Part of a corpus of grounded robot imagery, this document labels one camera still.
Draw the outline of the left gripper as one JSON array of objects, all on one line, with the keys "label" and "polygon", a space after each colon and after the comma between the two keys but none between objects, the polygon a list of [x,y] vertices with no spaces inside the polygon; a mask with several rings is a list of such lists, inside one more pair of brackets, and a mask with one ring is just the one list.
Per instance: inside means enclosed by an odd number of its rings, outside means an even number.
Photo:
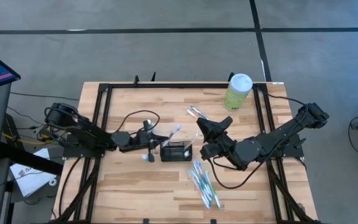
[{"label": "left gripper", "polygon": [[158,134],[152,133],[152,123],[143,122],[143,128],[139,129],[135,135],[135,147],[137,149],[147,148],[147,161],[155,162],[154,150],[158,145],[164,145],[168,136],[161,136]]}]

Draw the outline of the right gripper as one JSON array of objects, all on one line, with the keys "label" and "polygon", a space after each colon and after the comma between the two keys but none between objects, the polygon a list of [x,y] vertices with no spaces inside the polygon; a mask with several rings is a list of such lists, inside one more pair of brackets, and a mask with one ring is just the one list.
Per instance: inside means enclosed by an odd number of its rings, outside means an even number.
[{"label": "right gripper", "polygon": [[226,157],[229,161],[238,161],[235,153],[236,140],[232,140],[226,129],[233,122],[230,116],[221,122],[214,122],[204,118],[198,118],[196,123],[203,134],[204,145],[200,150],[202,160],[211,159],[215,156]]}]

